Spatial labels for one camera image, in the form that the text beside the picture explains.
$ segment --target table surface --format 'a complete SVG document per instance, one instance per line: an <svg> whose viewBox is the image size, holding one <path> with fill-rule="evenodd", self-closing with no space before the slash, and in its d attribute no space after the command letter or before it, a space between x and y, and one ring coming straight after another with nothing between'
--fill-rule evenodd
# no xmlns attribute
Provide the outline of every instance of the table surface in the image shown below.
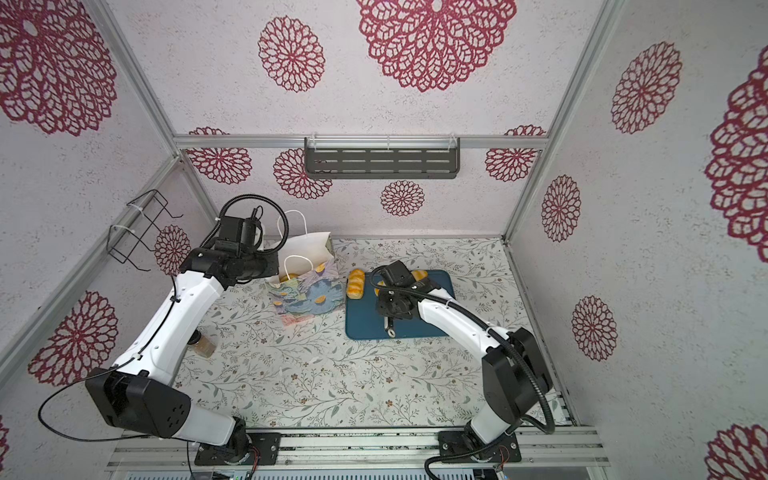
<svg viewBox="0 0 768 480"><path fill-rule="evenodd" d="M456 299L480 317L531 330L498 238L334 240L339 272L402 260L412 270L450 273ZM449 337L356 341L344 333L343 305L284 326L263 280L231 288L200 331L217 348L190 350L176 388L199 405L251 427L464 425L480 409L480 364ZM559 425L562 398L547 395ZM542 419L538 406L530 413Z"/></svg>

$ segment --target red flower pattern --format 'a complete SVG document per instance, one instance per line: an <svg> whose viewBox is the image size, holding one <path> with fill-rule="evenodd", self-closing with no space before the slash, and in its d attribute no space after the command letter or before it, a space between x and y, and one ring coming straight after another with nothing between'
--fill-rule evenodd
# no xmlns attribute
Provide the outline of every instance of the red flower pattern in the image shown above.
<svg viewBox="0 0 768 480"><path fill-rule="evenodd" d="M576 182L568 175L555 178L541 202L541 224L553 242L568 238L581 215L581 193Z"/></svg>
<svg viewBox="0 0 768 480"><path fill-rule="evenodd" d="M586 296L576 304L571 329L578 348L593 360L606 360L616 348L614 314L595 296Z"/></svg>
<svg viewBox="0 0 768 480"><path fill-rule="evenodd" d="M640 53L621 74L611 108L616 128L633 134L664 113L680 83L680 52L662 41Z"/></svg>
<svg viewBox="0 0 768 480"><path fill-rule="evenodd" d="M768 478L768 432L760 425L732 425L707 443L704 458L709 480L765 480Z"/></svg>
<svg viewBox="0 0 768 480"><path fill-rule="evenodd" d="M504 135L542 136L544 128L533 125L520 125ZM485 169L491 177L505 182L519 180L528 176L531 165L538 152L533 148L492 148L485 154Z"/></svg>
<svg viewBox="0 0 768 480"><path fill-rule="evenodd" d="M307 177L304 150L301 148L281 152L275 159L273 174L280 188L304 200L322 197L333 185L332 180L313 180Z"/></svg>
<svg viewBox="0 0 768 480"><path fill-rule="evenodd" d="M312 30L295 18L273 18L259 39L261 65L288 91L307 91L326 69L323 47Z"/></svg>
<svg viewBox="0 0 768 480"><path fill-rule="evenodd" d="M402 87L445 90L488 63L514 0L357 0L368 55Z"/></svg>
<svg viewBox="0 0 768 480"><path fill-rule="evenodd" d="M10 449L8 446L8 429L2 424L2 415L0 415L0 473L2 473L2 462L5 460L5 454Z"/></svg>
<svg viewBox="0 0 768 480"><path fill-rule="evenodd" d="M109 359L118 336L114 307L99 292L85 292L27 370L40 383L61 386L83 379Z"/></svg>
<svg viewBox="0 0 768 480"><path fill-rule="evenodd" d="M768 46L749 79L730 93L710 141L710 205L728 219L728 235L757 247L768 262Z"/></svg>
<svg viewBox="0 0 768 480"><path fill-rule="evenodd" d="M154 259L166 275L178 275L181 262L192 251L190 239L181 228L168 225L154 241Z"/></svg>
<svg viewBox="0 0 768 480"><path fill-rule="evenodd" d="M190 135L228 135L218 128L196 128ZM238 184L250 175L250 156L245 148L191 148L187 150L197 170L220 184Z"/></svg>
<svg viewBox="0 0 768 480"><path fill-rule="evenodd" d="M111 116L117 72L80 2L4 0L0 51L0 102L11 120L78 136Z"/></svg>
<svg viewBox="0 0 768 480"><path fill-rule="evenodd" d="M398 180L384 187L381 196L384 210L397 217L416 213L424 204L424 190L409 180Z"/></svg>

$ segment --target white zip tie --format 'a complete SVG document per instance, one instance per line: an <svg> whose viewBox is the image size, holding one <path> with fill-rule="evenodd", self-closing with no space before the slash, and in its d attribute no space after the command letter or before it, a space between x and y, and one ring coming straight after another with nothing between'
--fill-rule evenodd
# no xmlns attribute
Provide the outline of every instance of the white zip tie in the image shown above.
<svg viewBox="0 0 768 480"><path fill-rule="evenodd" d="M128 230L128 231L129 231L129 232L131 232L133 235L135 235L135 234L136 234L136 230L134 230L134 229L132 229L132 228L128 228L128 227L126 227L125 225L112 225L112 228L122 228L123 230Z"/></svg>

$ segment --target gift bag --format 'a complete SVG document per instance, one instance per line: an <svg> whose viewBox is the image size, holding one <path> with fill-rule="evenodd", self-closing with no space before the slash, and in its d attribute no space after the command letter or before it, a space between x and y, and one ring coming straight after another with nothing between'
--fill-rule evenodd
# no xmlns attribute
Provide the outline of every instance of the gift bag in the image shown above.
<svg viewBox="0 0 768 480"><path fill-rule="evenodd" d="M286 213L290 212L304 218L298 210ZM280 220L277 229L280 231ZM343 304L344 282L336 267L330 235L309 233L304 218L304 235L290 237L278 251L280 272L266 279L266 289L283 325L306 322Z"/></svg>

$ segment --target wire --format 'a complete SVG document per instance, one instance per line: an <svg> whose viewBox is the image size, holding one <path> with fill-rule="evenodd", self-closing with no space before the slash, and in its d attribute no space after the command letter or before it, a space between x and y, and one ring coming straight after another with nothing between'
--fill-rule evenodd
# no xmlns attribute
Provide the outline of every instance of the wire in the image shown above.
<svg viewBox="0 0 768 480"><path fill-rule="evenodd" d="M504 460L504 452L502 452L502 449L504 449L504 452L507 452L507 459L506 460ZM507 450L507 447L505 447L503 445L498 447L498 453L502 456L502 462L498 465L498 467L503 470L504 469L504 464L506 462L509 462L509 459L512 458L512 455L509 453L509 450Z"/></svg>
<svg viewBox="0 0 768 480"><path fill-rule="evenodd" d="M194 480L194 472L192 472L192 462L190 462L190 441L187 440L187 467L190 469L190 480Z"/></svg>
<svg viewBox="0 0 768 480"><path fill-rule="evenodd" d="M283 245L286 244L286 241L288 240L288 217L286 217L285 212L283 212L283 209L280 208L280 205L276 204L273 200L270 198L264 197L263 195L256 195L256 194L242 194L238 195L236 197L230 198L227 200L227 202L224 204L223 207L221 207L221 211L219 211L219 217L218 220L216 220L216 224L214 225L214 228L208 233L208 235L205 237L205 240L200 244L201 248L205 248L208 246L208 242L210 242L216 233L221 228L221 219L224 218L227 215L227 210L230 209L234 204L241 200L260 200L263 201L265 204L271 205L275 210L277 210L277 213L280 215L280 218L283 220L283 237L280 238L280 242L274 247L270 248L269 250L256 250L253 252L254 255L261 255L266 256L270 255L271 253L275 253L281 248L283 248Z"/></svg>
<svg viewBox="0 0 768 480"><path fill-rule="evenodd" d="M163 328L163 325L165 324L165 320L168 319L171 310L174 309L174 305L178 301L177 290L176 290L176 279L173 276L170 276L170 280L174 283L174 297L171 299L170 306L168 307L168 311L165 313L165 317L163 317L163 321L160 322L160 325L155 329L154 333L152 333L152 336L149 338L147 343L145 343L144 346L141 347L141 349L139 350L139 353L142 353L144 351L144 349L146 349L149 346L149 344L152 342L152 339L154 339L154 337L157 335L157 332L159 332L160 329ZM80 382L85 382L86 380L94 379L94 378L96 378L98 376L107 375L108 373L112 373L115 370L121 369L124 366L126 366L128 363L131 363L133 361L134 361L134 358L131 357L126 363L123 363L122 365L118 365L118 366L112 367L112 368L110 368L108 370L105 370L105 371L103 371L101 373L97 373L96 375L91 375L91 376L87 376L87 377L85 377L83 379L75 380L74 382L69 383L69 384L61 387L59 390L56 390L47 399L43 400L42 404L40 404L40 408L38 409L38 421L46 429L50 430L51 432L55 433L56 435L58 435L60 437L64 437L65 439L68 439L68 440L75 440L76 442L114 442L116 440L148 439L148 438L150 438L152 435L131 435L131 436L127 436L127 437L115 437L115 438L112 438L112 439L80 439L78 437L73 437L71 435L67 435L66 433L59 432L57 429L54 429L48 423L46 423L45 420L43 420L43 408L45 407L45 405L48 402L50 402L59 393L64 392L69 387L71 387L73 385L77 385Z"/></svg>
<svg viewBox="0 0 768 480"><path fill-rule="evenodd" d="M455 455L437 455L434 457L429 457L424 461L424 471L427 473L427 476L430 477L432 480L442 480L440 477L432 473L432 470L429 469L429 466L435 462L443 462L445 460L458 460L459 458L465 458L465 457L471 457L474 455L477 455L479 453L483 453L486 450L492 449L496 445L502 442L502 440L508 435L508 432L511 433L511 430L514 430L512 426L510 425L509 429L502 432L501 435L496 437L495 440L492 440L490 443L483 445L482 447L478 447L474 450L470 450L469 452L465 453L457 453Z"/></svg>
<svg viewBox="0 0 768 480"><path fill-rule="evenodd" d="M170 306L168 307L168 311L165 313L165 316L163 317L163 321L160 322L160 325L157 326L157 328L154 330L154 333L152 333L152 336L149 337L149 340L144 344L144 346L141 347L139 350L139 355L146 349L150 343L152 343L152 340L157 335L157 332L160 331L161 328L163 328L163 325L165 324L165 320L168 319L170 312L174 309L174 305L176 305L176 302L179 302L179 296L176 291L176 278L173 275L170 275L170 281L174 283L174 298L170 299Z"/></svg>
<svg viewBox="0 0 768 480"><path fill-rule="evenodd" d="M371 276L368 279L368 282L370 285L372 285L374 288L378 288L381 290L384 290L381 285L376 285L373 277L379 273L381 270L385 269L386 266L378 266L371 272ZM531 417L530 415L521 415L520 418L524 419L526 422L531 423L534 427L541 430L542 432L550 435L554 433L554 416L552 415L552 410L549 407L549 402L547 402L547 398L545 397L544 393L541 391L541 387L538 384L538 380L536 379L536 375L534 375L533 371L531 370L531 367L528 366L528 364L525 362L525 359L523 359L522 355L517 351L517 349L507 341L506 338L501 336L498 332L493 330L492 328L489 328L488 324L482 321L480 317L476 316L471 311L467 310L461 305L458 305L451 299L445 299L441 296L436 295L430 295L429 293L422 293L418 292L416 290L412 290L409 288L402 288L400 286L389 286L386 285L386 279L384 280L384 287L387 290L393 291L393 292L400 292L404 293L406 295L414 296L417 298L422 298L425 300L431 300L433 302L441 303L442 305L448 306L450 308L453 308L454 310L457 310L467 318L469 318L471 321L473 321L475 324L477 324L480 328L485 330L490 337L492 337L494 340L498 342L498 344L501 346L501 348L504 350L505 355L508 358L511 358L517 366L519 366L523 373L525 374L528 381L531 383L531 386L533 387L534 393L536 394L536 398L538 400L538 404L541 406L541 410L544 413L544 418L546 421L546 425L539 422L537 419Z"/></svg>
<svg viewBox="0 0 768 480"><path fill-rule="evenodd" d="M58 395L59 393L61 393L61 392L64 392L64 391L65 391L66 389L68 389L69 387L71 387L71 386L73 386L73 385L77 385L77 384L78 384L78 383L80 383L80 382L84 382L85 380L94 379L94 378L96 378L96 377L98 377L98 376L107 375L108 373L112 373L112 372L114 372L115 370L117 370L117 369L121 369L121 368L123 368L124 366L126 366L128 363L131 363L131 362L133 362L133 361L134 361L134 359L132 359L132 358L131 358L131 359L129 359L129 360L126 362L126 363L123 363L122 365L118 365L118 366L112 367L111 369L109 369L109 370L106 370L106 371L104 371L104 372L101 372L101 373L97 373L96 375L87 376L87 377L85 377L84 379L79 379L79 380L76 380L76 381L74 381L74 382L72 382L72 383L69 383L68 385L65 385L65 386L61 387L60 389L56 390L56 391L55 391L55 392L53 392L53 393L52 393L52 394L51 394L51 395L50 395L50 396L49 396L47 399L45 399L45 400L43 401L43 403L40 405L40 408L38 409L38 421L39 421L39 422L40 422L40 423L41 423L41 424L42 424L42 425L43 425L43 426L44 426L46 429L50 430L51 432L55 433L56 435L59 435L60 437L64 437L65 439L68 439L68 440L75 440L76 442L115 442L115 441L117 441L117 440L125 440L125 439L147 439L147 438L151 437L152 435L131 435L131 436L128 436L128 437L114 437L114 438L112 438L112 439L79 439L78 437L73 437L73 436L71 436L71 435L67 435L66 433L62 433L62 432L59 432L57 429L54 429L54 428L53 428L52 426L50 426L50 425L49 425L49 424L48 424L48 423L47 423L45 420L43 420L43 408L45 407L45 404L46 404L46 403L48 403L48 402L50 402L50 401L51 401L51 399L53 399L53 398L54 398L56 395Z"/></svg>

